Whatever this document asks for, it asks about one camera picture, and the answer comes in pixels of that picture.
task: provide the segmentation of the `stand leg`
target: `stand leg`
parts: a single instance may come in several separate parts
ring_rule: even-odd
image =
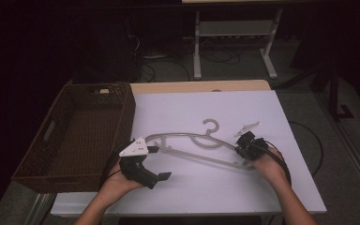
[[[273,45],[274,38],[276,37],[276,32],[279,25],[280,16],[282,14],[282,8],[277,10],[276,17],[273,20],[273,24],[271,25],[270,35],[268,39],[268,43],[264,48],[260,49],[260,53],[262,55],[262,60],[264,61],[265,67],[267,68],[268,75],[271,79],[276,79],[278,77],[273,64],[271,63],[271,59],[269,56],[271,46]]]
[[[200,59],[200,12],[197,11],[195,15],[194,79],[200,80],[202,78]]]

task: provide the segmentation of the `forearm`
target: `forearm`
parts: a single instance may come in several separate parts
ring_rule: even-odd
[[[87,205],[75,224],[98,225],[108,206],[100,195],[96,195],[89,205]]]
[[[286,180],[271,184],[277,194],[287,225],[316,224]]]

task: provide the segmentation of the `floor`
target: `floor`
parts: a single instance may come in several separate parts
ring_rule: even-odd
[[[215,47],[215,41],[207,39],[202,49],[203,81],[264,79],[273,87],[302,72],[290,68],[298,46],[295,39],[276,40],[273,45],[270,56],[277,71],[276,80],[268,78],[260,57],[263,40],[242,40],[246,44],[231,49]],[[226,41],[232,41],[232,46],[239,43],[238,40]],[[187,46],[182,59],[160,57],[159,52],[148,54],[139,82],[193,81],[192,42]],[[286,90],[277,90],[277,95],[305,161],[311,173],[315,173],[314,180],[328,210],[314,217],[319,224],[360,224],[360,165],[354,163],[355,156],[360,159],[360,100],[353,87],[340,80],[339,104],[347,105],[354,118],[336,123],[326,110],[328,90],[319,94],[309,90],[313,78],[308,77]],[[42,206],[35,206],[36,201]],[[74,218],[29,215],[37,210],[48,212],[51,202],[37,199],[32,190],[12,183],[0,203],[0,224],[33,224],[38,220],[43,220],[42,224],[72,224]],[[270,219],[262,217],[262,224],[269,224]],[[115,224],[116,221],[117,218],[104,218],[102,224]],[[281,216],[275,216],[271,224],[281,224],[281,221]]]

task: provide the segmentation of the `human hand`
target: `human hand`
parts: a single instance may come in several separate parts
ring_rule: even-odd
[[[268,150],[283,160],[282,154],[276,148],[268,147]],[[286,173],[283,171],[282,167],[267,154],[264,154],[262,157],[252,161],[251,164],[271,185],[281,181],[287,182]]]
[[[101,202],[109,207],[127,193],[133,189],[142,188],[143,185],[133,181],[128,180],[120,171],[119,161],[116,162],[115,166],[110,170],[109,178],[104,182],[100,191],[97,193],[97,198]]]

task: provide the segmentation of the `dark background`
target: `dark background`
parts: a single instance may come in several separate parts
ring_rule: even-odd
[[[143,38],[144,48],[157,45],[181,57],[173,46],[193,30],[189,11],[133,18],[65,7],[55,1],[0,1],[0,199],[67,81],[134,82],[139,59],[129,54],[127,35]],[[285,8],[277,38],[291,37],[302,40],[295,68],[309,69],[333,54],[340,75],[360,95],[360,1]]]

